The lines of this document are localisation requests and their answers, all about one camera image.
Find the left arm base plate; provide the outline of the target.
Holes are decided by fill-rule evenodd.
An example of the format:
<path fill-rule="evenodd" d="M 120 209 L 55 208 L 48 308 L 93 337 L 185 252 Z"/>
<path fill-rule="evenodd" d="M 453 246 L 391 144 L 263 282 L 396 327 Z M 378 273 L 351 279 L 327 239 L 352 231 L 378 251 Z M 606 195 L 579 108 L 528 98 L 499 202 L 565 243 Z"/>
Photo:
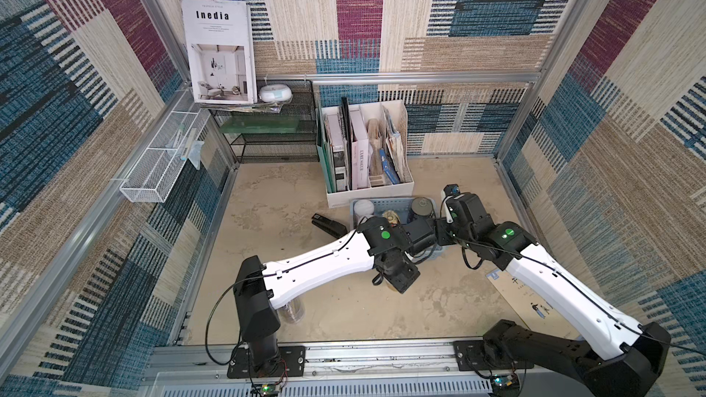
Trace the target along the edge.
<path fill-rule="evenodd" d="M 237 347 L 227 365 L 228 379 L 288 379 L 303 377 L 306 361 L 305 346 L 279 346 L 279 352 L 270 360 L 255 362 L 250 350 Z"/>

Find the white round device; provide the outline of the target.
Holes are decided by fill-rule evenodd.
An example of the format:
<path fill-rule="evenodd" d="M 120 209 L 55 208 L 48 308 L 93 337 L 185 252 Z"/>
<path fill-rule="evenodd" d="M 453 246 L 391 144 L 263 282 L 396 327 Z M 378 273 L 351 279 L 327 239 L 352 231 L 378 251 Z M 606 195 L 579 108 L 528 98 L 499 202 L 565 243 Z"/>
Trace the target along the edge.
<path fill-rule="evenodd" d="M 285 104 L 293 99 L 292 90 L 282 84 L 262 86 L 258 92 L 259 99 L 268 104 Z"/>

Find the light blue plastic basket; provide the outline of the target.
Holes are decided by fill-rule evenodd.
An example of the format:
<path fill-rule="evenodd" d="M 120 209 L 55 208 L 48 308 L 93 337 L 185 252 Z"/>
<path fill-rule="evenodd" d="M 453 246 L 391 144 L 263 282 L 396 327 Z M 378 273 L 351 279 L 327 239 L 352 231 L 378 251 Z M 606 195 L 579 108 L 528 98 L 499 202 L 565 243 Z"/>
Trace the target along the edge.
<path fill-rule="evenodd" d="M 350 223 L 357 226 L 363 218 L 384 216 L 398 224 L 409 224 L 421 216 L 436 218 L 438 209 L 431 198 L 367 198 L 353 200 L 349 205 Z"/>

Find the clear jar blue lid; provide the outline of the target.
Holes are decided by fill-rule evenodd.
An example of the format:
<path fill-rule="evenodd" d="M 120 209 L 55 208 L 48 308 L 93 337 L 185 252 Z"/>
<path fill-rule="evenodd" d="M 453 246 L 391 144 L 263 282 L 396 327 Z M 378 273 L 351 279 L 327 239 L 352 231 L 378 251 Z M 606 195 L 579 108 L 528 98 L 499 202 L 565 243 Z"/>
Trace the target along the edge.
<path fill-rule="evenodd" d="M 295 298 L 285 303 L 279 308 L 278 312 L 281 319 L 288 325 L 296 325 L 296 323 L 301 322 L 305 314 L 303 302 L 300 298 Z"/>

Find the green folder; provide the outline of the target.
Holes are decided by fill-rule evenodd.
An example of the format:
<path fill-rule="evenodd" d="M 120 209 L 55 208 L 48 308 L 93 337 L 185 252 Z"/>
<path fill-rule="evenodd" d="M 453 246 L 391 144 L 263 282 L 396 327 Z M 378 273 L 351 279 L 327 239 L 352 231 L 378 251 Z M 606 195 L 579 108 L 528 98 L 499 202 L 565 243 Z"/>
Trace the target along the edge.
<path fill-rule="evenodd" d="M 319 157 L 319 162 L 322 166 L 323 173 L 325 176 L 325 188 L 327 189 L 327 194 L 336 193 L 336 177 L 335 169 L 332 165 L 332 155 L 330 146 L 325 137 L 325 121 L 324 115 L 318 108 L 316 111 L 316 148 Z"/>

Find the black stapler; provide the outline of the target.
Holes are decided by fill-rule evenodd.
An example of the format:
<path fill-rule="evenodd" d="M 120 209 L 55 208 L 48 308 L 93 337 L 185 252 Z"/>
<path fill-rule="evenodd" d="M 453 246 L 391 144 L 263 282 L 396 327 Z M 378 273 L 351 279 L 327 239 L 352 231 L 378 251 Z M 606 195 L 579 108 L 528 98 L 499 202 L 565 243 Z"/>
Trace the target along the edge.
<path fill-rule="evenodd" d="M 341 222 L 334 221 L 319 213 L 312 216 L 312 225 L 324 231 L 335 239 L 340 239 L 349 233 L 349 229 Z"/>

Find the pink book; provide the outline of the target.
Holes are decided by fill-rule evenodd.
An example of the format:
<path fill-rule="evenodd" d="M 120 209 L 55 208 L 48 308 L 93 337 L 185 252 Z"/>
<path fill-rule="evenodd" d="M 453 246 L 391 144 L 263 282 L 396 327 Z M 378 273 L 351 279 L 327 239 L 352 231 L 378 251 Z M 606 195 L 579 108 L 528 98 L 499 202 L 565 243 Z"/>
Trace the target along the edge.
<path fill-rule="evenodd" d="M 354 137 L 354 141 L 352 142 L 353 189 L 367 189 L 370 186 L 370 141 L 365 125 L 365 119 L 360 110 L 351 110 L 349 114 Z"/>

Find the grey round tin can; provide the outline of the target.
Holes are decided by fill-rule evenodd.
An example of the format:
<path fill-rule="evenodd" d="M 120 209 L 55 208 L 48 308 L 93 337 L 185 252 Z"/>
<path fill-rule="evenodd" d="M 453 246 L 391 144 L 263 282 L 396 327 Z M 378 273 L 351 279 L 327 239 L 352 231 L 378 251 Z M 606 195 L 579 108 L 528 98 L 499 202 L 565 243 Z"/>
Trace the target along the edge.
<path fill-rule="evenodd" d="M 430 198 L 414 198 L 409 208 L 409 221 L 417 219 L 435 219 L 436 209 L 434 202 Z"/>

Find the Inedia magazine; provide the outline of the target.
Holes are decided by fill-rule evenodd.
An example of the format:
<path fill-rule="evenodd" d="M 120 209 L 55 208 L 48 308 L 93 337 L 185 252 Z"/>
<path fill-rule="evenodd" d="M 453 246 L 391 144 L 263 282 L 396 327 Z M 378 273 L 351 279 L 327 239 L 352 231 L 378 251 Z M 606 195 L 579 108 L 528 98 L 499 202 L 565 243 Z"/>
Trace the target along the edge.
<path fill-rule="evenodd" d="M 195 101 L 245 107 L 257 103 L 250 6 L 235 0 L 182 0 Z"/>

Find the green cutting mat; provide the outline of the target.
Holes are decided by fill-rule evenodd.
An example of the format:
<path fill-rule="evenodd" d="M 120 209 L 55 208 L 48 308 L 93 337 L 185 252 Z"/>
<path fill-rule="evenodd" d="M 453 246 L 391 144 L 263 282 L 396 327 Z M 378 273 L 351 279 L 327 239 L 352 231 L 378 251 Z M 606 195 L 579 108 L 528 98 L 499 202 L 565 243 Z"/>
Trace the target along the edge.
<path fill-rule="evenodd" d="M 300 120 L 296 117 L 271 117 L 253 114 L 231 117 L 220 128 L 224 134 L 280 134 L 296 133 Z"/>

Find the oval gold fish tin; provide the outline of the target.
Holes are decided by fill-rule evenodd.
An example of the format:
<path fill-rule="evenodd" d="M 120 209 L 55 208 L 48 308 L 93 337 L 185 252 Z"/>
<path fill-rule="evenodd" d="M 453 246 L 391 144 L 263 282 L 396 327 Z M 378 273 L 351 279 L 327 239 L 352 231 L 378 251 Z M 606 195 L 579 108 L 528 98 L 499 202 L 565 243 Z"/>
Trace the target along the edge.
<path fill-rule="evenodd" d="M 382 216 L 384 216 L 384 218 L 386 218 L 386 220 L 388 220 L 389 224 L 393 227 L 400 225 L 402 223 L 401 218 L 396 211 L 393 211 L 393 210 L 385 211 L 382 214 Z"/>

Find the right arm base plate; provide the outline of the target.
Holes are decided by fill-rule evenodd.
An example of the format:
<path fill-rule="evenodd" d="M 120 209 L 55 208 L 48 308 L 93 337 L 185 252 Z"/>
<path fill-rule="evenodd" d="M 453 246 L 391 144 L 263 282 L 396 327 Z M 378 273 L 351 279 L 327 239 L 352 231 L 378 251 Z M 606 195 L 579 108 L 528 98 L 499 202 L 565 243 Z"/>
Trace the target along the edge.
<path fill-rule="evenodd" d="M 452 347 L 459 371 L 523 371 L 535 367 L 529 361 L 513 360 L 495 348 L 486 348 L 483 339 L 457 340 Z"/>

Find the pink can white lid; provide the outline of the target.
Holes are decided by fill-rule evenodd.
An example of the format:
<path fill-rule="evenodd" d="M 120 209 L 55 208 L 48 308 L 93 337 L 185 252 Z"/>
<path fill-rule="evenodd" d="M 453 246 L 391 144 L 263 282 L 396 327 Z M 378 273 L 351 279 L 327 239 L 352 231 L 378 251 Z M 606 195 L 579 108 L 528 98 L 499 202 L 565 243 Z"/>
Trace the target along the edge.
<path fill-rule="evenodd" d="M 371 200 L 356 200 L 353 203 L 353 217 L 356 225 L 375 215 L 375 205 Z"/>

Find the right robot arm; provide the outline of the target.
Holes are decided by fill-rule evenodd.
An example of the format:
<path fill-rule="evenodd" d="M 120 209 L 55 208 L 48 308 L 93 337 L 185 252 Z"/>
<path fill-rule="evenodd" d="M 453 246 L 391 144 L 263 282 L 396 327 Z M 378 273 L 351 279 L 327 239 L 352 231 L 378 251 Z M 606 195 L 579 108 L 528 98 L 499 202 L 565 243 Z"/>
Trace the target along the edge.
<path fill-rule="evenodd" d="M 520 280 L 579 332 L 571 340 L 501 320 L 483 336 L 490 368 L 505 360 L 521 368 L 534 364 L 584 384 L 595 396 L 647 395 L 674 347 L 663 326 L 639 323 L 610 305 L 516 222 L 494 223 L 476 194 L 457 185 L 443 192 L 439 236 Z"/>

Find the white file organizer box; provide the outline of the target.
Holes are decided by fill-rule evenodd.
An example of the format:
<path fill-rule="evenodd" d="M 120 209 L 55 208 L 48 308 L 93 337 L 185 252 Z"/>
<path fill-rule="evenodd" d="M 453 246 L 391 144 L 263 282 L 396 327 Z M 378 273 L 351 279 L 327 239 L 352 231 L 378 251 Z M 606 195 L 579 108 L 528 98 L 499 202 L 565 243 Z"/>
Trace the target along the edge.
<path fill-rule="evenodd" d="M 407 161 L 407 111 L 400 100 L 351 105 L 347 99 L 337 107 L 320 108 L 324 115 L 325 137 L 335 169 L 336 193 L 327 194 L 331 208 L 349 205 L 353 200 L 410 196 L 414 179 Z M 369 182 L 367 189 L 353 189 L 351 110 L 360 110 L 370 141 Z M 378 150 L 384 148 L 395 166 L 401 183 L 391 185 L 384 176 Z"/>

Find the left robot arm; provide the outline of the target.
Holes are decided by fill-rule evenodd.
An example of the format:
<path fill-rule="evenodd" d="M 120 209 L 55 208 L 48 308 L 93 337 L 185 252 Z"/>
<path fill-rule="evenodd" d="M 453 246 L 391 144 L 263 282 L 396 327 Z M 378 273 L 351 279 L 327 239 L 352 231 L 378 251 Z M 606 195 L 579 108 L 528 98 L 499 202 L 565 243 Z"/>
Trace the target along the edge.
<path fill-rule="evenodd" d="M 297 257 L 268 263 L 248 257 L 235 282 L 224 291 L 235 299 L 239 323 L 238 342 L 229 360 L 222 362 L 227 377 L 302 376 L 303 348 L 278 344 L 280 309 L 310 290 L 370 270 L 405 293 L 420 276 L 412 258 L 436 244 L 432 218 L 393 225 L 374 216 L 331 244 Z"/>

